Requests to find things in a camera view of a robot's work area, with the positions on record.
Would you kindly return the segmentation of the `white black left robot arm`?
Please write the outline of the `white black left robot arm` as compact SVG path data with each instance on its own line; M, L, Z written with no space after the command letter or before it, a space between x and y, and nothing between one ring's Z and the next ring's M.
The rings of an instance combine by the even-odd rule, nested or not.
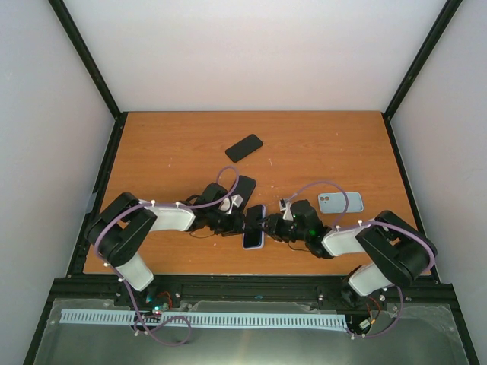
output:
M132 298L150 306L157 300L158 286L138 252L146 236L152 231L192 233L206 227L216 235L241 234L244 209L255 188L256 180L240 176L232 192L212 182L202 194L172 204L147 202L124 192L89 223L84 238L132 287Z

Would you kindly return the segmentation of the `purple phone black screen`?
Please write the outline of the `purple phone black screen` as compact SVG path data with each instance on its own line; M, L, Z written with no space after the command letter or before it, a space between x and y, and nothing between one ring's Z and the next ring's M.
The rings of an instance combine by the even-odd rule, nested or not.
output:
M231 194L231 201L234 203L234 207L241 211L245 209L255 188L256 180L240 175L237 186Z

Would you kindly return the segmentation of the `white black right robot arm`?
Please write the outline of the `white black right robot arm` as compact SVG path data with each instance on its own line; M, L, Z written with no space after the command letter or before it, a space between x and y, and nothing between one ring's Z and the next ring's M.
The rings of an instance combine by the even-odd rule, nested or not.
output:
M434 265L435 245L392 211L382 211L369 221L349 227L326 226L307 200L286 203L278 214L260 220L263 232L284 243L304 242L319 259L365 253L371 260L345 278L341 295L349 306L373 292L396 286L410 286Z

